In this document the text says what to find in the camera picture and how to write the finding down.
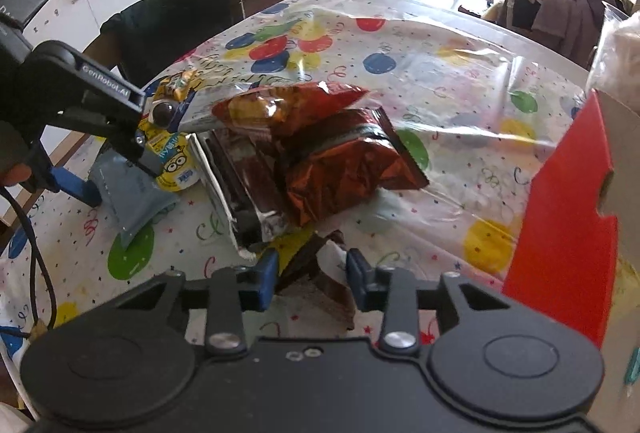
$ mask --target green balloon print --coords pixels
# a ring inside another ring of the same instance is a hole
[[[130,279],[149,263],[153,250],[154,229],[151,223],[140,229],[127,249],[122,248],[120,235],[117,235],[109,251],[107,269],[115,279]]]
[[[427,153],[424,143],[420,140],[420,137],[414,134],[411,130],[398,130],[396,133],[411,156],[417,162],[418,166],[423,170],[427,169],[427,166],[429,165],[429,154]]]
[[[282,23],[280,25],[270,25],[268,27],[263,27],[258,32],[255,33],[254,39],[255,41],[267,41],[268,39],[275,38],[276,36],[280,36],[291,29],[294,25],[296,25],[300,20],[291,20],[287,23]]]
[[[510,92],[511,103],[525,114],[533,114],[538,111],[538,102],[535,97],[527,92]]]

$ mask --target chair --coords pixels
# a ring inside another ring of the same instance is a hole
[[[244,20],[242,0],[140,0],[113,15],[84,50],[144,87],[175,60]]]

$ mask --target brown snack package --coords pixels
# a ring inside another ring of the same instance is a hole
[[[297,225],[355,206],[376,188],[428,185],[382,108],[343,110],[282,141],[281,171]]]
[[[258,87],[214,105],[226,127],[257,139],[290,137],[352,105],[368,90],[337,82]]]

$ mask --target cardboard box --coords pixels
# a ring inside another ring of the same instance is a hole
[[[624,376],[640,346],[640,285],[621,286],[626,301],[609,318],[618,256],[640,271],[640,117],[593,91],[532,180],[503,293],[601,347],[589,417],[606,433],[636,433],[640,382]]]

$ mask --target balloon print tablecloth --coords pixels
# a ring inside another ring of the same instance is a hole
[[[452,18],[484,39],[441,23]],[[400,265],[427,279],[458,270],[500,289],[530,179],[570,126],[582,88],[564,78],[580,75],[573,64],[479,23],[409,0],[287,0],[203,43],[162,75],[195,68],[211,85],[338,80],[367,87],[366,104],[386,109],[431,185],[420,192],[380,190],[316,230],[340,230],[345,246],[360,248],[374,265]],[[100,145],[90,139],[67,167],[86,176]],[[104,207],[46,193],[30,218],[56,289],[58,322],[170,267],[196,278],[242,263],[199,183],[182,191],[126,251]],[[279,250],[291,255],[308,233],[279,241]],[[344,253],[335,249],[330,262],[338,265]],[[29,259],[22,233],[0,259],[0,324],[27,331]],[[46,319],[41,279],[37,287]],[[245,319],[250,336],[376,338],[380,326],[379,314],[356,314],[354,330],[347,331],[304,297],[277,297],[269,312]],[[201,341],[203,316],[191,321],[188,339]],[[433,341],[433,314],[421,313],[420,322],[422,340]],[[3,337],[19,361],[22,341]]]

